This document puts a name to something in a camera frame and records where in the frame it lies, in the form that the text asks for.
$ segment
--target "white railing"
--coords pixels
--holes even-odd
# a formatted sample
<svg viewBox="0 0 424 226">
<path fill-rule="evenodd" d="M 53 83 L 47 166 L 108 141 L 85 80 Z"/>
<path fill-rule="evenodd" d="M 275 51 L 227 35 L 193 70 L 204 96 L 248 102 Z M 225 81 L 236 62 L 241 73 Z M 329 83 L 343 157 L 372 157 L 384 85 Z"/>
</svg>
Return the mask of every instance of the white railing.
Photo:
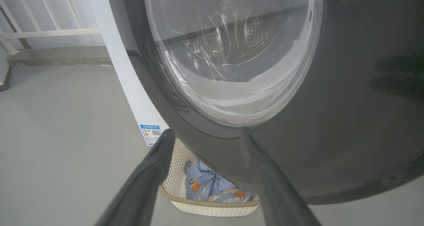
<svg viewBox="0 0 424 226">
<path fill-rule="evenodd" d="M 43 37 L 43 36 L 73 36 L 73 35 L 92 35 L 92 34 L 100 34 L 100 29 L 98 28 L 84 28 L 78 14 L 76 12 L 75 6 L 72 3 L 72 0 L 66 0 L 67 5 L 72 13 L 74 22 L 77 25 L 77 29 L 62 29 L 59 25 L 59 22 L 56 19 L 55 13 L 51 8 L 50 4 L 47 0 L 42 0 L 44 3 L 44 7 L 47 9 L 47 13 L 49 14 L 56 30 L 42 30 L 40 25 L 38 24 L 35 16 L 33 15 L 31 9 L 29 8 L 27 2 L 25 0 L 19 0 L 20 4 L 24 8 L 26 14 L 28 15 L 32 25 L 35 27 L 35 31 L 22 31 L 13 17 L 12 13 L 6 6 L 4 0 L 0 0 L 0 6 L 3 8 L 4 14 L 6 14 L 6 19 L 9 19 L 9 24 L 12 26 L 15 32 L 5 33 L 0 27 L 0 42 L 4 48 L 6 48 L 8 54 L 14 55 L 19 51 L 16 50 L 15 46 L 8 39 L 13 38 L 29 38 L 29 37 Z"/>
</svg>

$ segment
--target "floor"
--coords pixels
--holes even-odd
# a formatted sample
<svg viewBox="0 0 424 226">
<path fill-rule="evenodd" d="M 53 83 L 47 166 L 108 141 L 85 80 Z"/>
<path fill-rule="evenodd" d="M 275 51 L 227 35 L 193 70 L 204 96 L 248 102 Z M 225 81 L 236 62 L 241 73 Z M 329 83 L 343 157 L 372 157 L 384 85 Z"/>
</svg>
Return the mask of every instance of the floor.
<svg viewBox="0 0 424 226">
<path fill-rule="evenodd" d="M 0 225 L 93 225 L 150 147 L 112 67 L 17 67 L 0 93 Z M 424 222 L 424 178 L 365 200 L 312 206 L 323 225 Z M 265 225 L 204 217 L 157 196 L 151 225 Z"/>
</svg>

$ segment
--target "door glass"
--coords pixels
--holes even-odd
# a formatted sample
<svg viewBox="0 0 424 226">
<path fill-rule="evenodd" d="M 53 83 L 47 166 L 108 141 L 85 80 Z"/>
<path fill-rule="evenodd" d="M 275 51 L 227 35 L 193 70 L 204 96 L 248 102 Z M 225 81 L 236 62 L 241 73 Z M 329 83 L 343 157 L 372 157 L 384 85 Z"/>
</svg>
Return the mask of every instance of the door glass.
<svg viewBox="0 0 424 226">
<path fill-rule="evenodd" d="M 145 0 L 164 71 L 223 125 L 257 125 L 292 98 L 312 60 L 322 0 Z"/>
</svg>

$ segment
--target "laundry basket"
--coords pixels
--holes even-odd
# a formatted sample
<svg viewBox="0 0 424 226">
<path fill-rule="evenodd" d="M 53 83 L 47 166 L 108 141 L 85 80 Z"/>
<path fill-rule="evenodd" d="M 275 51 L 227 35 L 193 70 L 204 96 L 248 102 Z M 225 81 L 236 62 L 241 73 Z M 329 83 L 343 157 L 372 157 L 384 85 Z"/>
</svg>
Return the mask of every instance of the laundry basket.
<svg viewBox="0 0 424 226">
<path fill-rule="evenodd" d="M 217 217 L 245 216 L 256 210 L 259 206 L 259 199 L 245 203 L 215 203 L 179 197 L 179 186 L 181 185 L 182 177 L 184 177 L 184 164 L 187 159 L 194 160 L 195 158 L 194 154 L 181 140 L 175 140 L 168 177 L 159 187 L 159 191 L 163 196 L 171 200 L 178 209 L 192 214 Z"/>
</svg>

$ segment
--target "beige basket rim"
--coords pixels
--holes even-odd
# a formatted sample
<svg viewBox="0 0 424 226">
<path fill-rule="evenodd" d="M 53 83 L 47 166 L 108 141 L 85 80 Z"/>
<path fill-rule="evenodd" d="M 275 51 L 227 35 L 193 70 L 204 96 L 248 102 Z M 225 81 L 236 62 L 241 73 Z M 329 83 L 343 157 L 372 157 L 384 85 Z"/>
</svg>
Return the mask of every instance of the beige basket rim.
<svg viewBox="0 0 424 226">
<path fill-rule="evenodd" d="M 218 207 L 218 208 L 243 208 L 243 207 L 253 207 L 253 206 L 260 205 L 259 200 L 255 200 L 252 202 L 243 202 L 243 203 L 216 203 L 216 202 L 205 202 L 205 201 L 195 201 L 195 200 L 185 199 L 185 198 L 170 195 L 168 192 L 166 192 L 165 188 L 162 185 L 159 186 L 159 191 L 163 196 L 165 196 L 167 199 L 171 201 L 190 204 L 190 205 L 196 205 L 196 206 Z"/>
</svg>

